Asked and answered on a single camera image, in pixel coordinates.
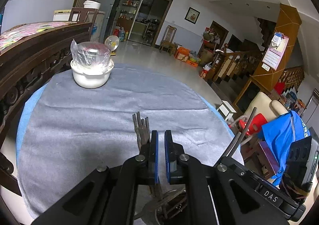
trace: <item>metal bolt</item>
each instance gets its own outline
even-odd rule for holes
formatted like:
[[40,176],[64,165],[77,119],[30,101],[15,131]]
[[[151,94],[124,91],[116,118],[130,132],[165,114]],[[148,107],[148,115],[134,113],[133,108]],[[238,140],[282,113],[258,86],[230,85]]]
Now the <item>metal bolt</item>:
[[218,169],[218,171],[220,171],[220,172],[225,172],[225,171],[227,170],[227,166],[226,166],[226,165],[223,165],[223,164],[219,164],[219,165],[217,166],[217,169]]
[[138,162],[142,162],[142,161],[145,160],[145,156],[143,156],[143,155],[137,155],[137,156],[135,157],[135,160],[138,161]]
[[187,161],[188,159],[189,159],[189,155],[187,155],[187,154],[181,154],[180,155],[180,160]]
[[107,166],[98,166],[98,167],[96,168],[96,170],[97,170],[98,172],[104,172],[106,169],[107,169]]

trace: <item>white pot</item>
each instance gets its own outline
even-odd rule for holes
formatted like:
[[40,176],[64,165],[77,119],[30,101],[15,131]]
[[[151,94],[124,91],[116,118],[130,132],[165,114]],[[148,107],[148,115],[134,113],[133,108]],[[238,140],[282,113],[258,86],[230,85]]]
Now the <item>white pot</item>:
[[101,4],[95,1],[87,0],[84,2],[84,8],[99,9]]
[[73,78],[75,82],[84,88],[98,88],[106,83],[108,80],[110,73],[113,68],[111,68],[109,71],[107,71],[104,74],[100,75],[88,75],[83,72],[81,72],[78,67],[76,67],[75,63],[73,60],[71,61],[71,68],[73,72]]

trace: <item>picture frame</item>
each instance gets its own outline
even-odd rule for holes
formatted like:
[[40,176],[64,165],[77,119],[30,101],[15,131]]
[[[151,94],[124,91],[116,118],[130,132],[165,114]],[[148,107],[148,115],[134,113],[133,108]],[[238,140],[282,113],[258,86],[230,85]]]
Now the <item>picture frame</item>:
[[189,22],[191,22],[193,24],[196,24],[196,21],[197,21],[197,19],[199,17],[199,14],[200,14],[199,11],[189,7],[189,9],[187,11],[187,14],[185,16],[185,20],[187,20],[187,21],[189,21]]

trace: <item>gray tablecloth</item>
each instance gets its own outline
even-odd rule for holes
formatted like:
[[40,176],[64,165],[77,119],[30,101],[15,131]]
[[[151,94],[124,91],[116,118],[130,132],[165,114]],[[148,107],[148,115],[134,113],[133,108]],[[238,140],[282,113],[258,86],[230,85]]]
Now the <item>gray tablecloth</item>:
[[[203,164],[213,165],[232,137],[188,86],[160,73],[116,64],[105,85],[78,86],[72,71],[52,77],[37,101],[18,158],[18,182],[33,218],[44,212],[99,164],[121,165],[138,154],[132,114],[149,117],[159,131],[159,177],[165,175],[164,132]],[[234,158],[242,161],[239,150]],[[136,211],[149,198],[138,194]]]

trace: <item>floral tablecloth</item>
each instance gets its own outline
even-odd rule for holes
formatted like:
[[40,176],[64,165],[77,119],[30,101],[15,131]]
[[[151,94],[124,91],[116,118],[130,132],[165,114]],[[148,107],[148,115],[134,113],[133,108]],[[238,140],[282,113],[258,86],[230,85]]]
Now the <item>floral tablecloth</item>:
[[7,30],[0,36],[0,55],[1,51],[20,39],[36,34],[38,32],[55,28],[63,25],[72,24],[70,21],[53,21],[53,22],[39,22],[23,25],[21,27]]

